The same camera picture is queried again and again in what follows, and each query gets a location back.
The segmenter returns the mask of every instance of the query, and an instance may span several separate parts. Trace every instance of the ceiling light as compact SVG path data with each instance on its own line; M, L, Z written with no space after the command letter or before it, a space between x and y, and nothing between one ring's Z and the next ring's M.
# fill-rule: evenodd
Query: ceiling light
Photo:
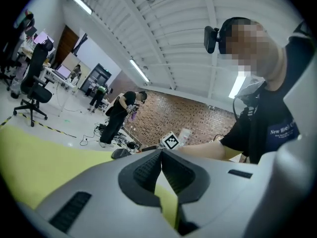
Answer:
M130 63L136 68L136 70L138 71L138 73L140 73L140 75L143 77L143 79L146 82L149 82L148 78L144 75L144 73L140 70L140 68L137 66L137 64L131 59Z
M236 96L239 93L239 91L244 83L244 80L246 80L246 77L239 76L239 75L237 76L236 81L234 82L234 85L233 85L231 92L229 94L229 98L234 99L234 96Z
M80 7L82 7L89 15L91 15L91 9L81 0L74 0Z

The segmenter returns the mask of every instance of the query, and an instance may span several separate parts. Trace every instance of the white floor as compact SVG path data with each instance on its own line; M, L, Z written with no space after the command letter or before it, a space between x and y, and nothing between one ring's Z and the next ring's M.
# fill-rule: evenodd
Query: white floor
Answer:
M94 114L87 111L91 97L86 97L82 91L78 91L77 95L69 96L65 105L65 110L60 116L58 116L59 105L62 105L67 92L61 86L57 88L57 83L49 83L46 88L53 93L53 97L48 103L40 104L40 110L47 114L48 120L44 120L44 116L37 112L33 112L33 120L51 128L63 131L67 134L76 136L76 138L42 127L39 124L35 124L34 127L31 127L29 119L20 115L12 116L13 109L20 106L21 99L28 99L23 94L20 94L18 99L12 98L10 96L10 92L6 90L6 86L2 81L0 81L0 123L12 116L7 124L14 125L24 130L26 133L35 135L41 139L49 140L68 147L91 149L96 151L114 151L115 149L120 148L116 144L113 148L102 148L97 141L99 140L97 136L94 138L87 138L88 145L81 146L80 142L82 141L83 136L94 136L95 124L104 123L106 116L104 116L99 110L96 110ZM18 112L24 113L27 117L30 117L27 110L20 110ZM120 132L127 136L127 140L133 141L125 131L121 129ZM162 172L157 183L171 193L174 193Z

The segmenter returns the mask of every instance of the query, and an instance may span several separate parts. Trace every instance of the ceiling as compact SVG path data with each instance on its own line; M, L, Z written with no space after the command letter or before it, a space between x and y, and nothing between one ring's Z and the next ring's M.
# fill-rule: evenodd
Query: ceiling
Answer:
M203 45L204 27L221 28L231 17L261 23L280 45L300 23L287 0L83 0L113 42L150 80L129 74L141 87L231 110L228 95L237 68ZM134 70L132 66L123 71Z

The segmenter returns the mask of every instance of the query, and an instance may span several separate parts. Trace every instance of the office chair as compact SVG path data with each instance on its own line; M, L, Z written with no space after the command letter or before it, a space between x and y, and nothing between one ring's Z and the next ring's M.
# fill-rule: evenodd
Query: office chair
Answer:
M47 120L47 115L39 109L40 103L47 103L51 97L52 93L45 89L48 81L54 83L48 77L45 77L47 83L41 81L38 77L40 76L43 63L48 55L48 52L53 49L53 43L47 39L42 44L37 44L32 59L30 61L29 70L25 78L21 82L21 92L27 94L27 97L31 100L31 103L22 99L21 105L24 106L14 108L13 114L16 116L17 110L29 109L31 113L31 126L34 126L33 121L33 110L44 115L44 119Z
M10 40L8 41L4 52L1 55L1 71L0 79L2 79L7 85L7 91L10 90L9 80L12 80L12 77L9 77L5 74L5 69L9 69L10 66L16 67L19 66L17 61L17 51L22 45L23 40L20 39L21 34L26 29L34 26L35 19L33 14L28 14L19 24L17 28L13 28Z

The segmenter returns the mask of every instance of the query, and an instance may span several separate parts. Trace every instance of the yellow and black tape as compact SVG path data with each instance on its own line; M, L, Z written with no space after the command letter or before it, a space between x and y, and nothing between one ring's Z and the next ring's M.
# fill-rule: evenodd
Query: yellow and black tape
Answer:
M10 117L8 117L7 119L5 119L4 122L0 124L0 128L1 128L2 126L4 126L4 125L11 119L11 117L12 117L12 116L10 116Z
M25 118L28 119L28 120L31 120L31 119L30 119L29 117L27 117L25 114L22 114L22 113L18 113L18 114L21 115L21 116L23 116L23 117L25 117ZM67 134L67 133L65 133L65 132L63 132L63 131L60 131L60 130L58 130L58 129L53 129L53 128L49 127L49 126L46 126L46 125L44 125L44 124L41 124L41 123L38 122L38 121L34 121L34 120L33 120L33 122L34 122L34 123L37 123L37 124L39 124L40 126L43 126L43 127L45 127L45 128L51 129L51 130L53 130L53 131L57 131L57 132L59 132L59 133L65 134L65 135L67 135L67 136L71 136L71 137L77 138L77 137L75 137L75 136L72 136L72 135L70 135L70 134Z
M28 120L31 120L31 119L30 119L29 117L27 117L25 114L22 114L22 113L18 113L18 114L21 115L21 116L23 116L23 117L25 117L25 118L28 119ZM0 128L1 128L2 126L4 126L4 125L11 119L11 117L12 117L12 116L10 116L10 117L8 117L6 120L4 120L4 122L0 124ZM48 128L48 129L57 131L57 132L59 132L59 133L61 133L61 134L65 134L65 135L67 135L67 136L71 136L71 137L77 138L77 137L75 137L75 136L69 135L69 134L67 134L67 133L65 133L65 132L63 132L63 131L58 130L58 129L53 129L53 128L49 127L49 126L46 126L46 125L44 125L44 124L41 124L41 123L38 122L38 121L34 121L34 120L33 120L33 122L34 122L34 123L37 123L37 124L39 124L40 126L43 126L43 127L45 127L45 128Z

